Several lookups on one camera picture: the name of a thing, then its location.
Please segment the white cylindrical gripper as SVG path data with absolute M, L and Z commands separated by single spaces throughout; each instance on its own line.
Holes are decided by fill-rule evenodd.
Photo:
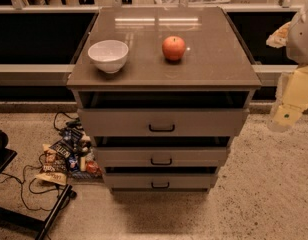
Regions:
M 308 66 L 298 66 L 282 76 L 277 102 L 271 109 L 267 127 L 282 133 L 292 128 L 308 108 Z

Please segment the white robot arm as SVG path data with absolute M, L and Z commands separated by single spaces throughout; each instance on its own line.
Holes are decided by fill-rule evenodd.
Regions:
M 308 109 L 308 1 L 290 22 L 268 37 L 266 44 L 286 47 L 287 57 L 298 64 L 292 73 L 281 74 L 267 124 L 271 131 L 285 132 Z

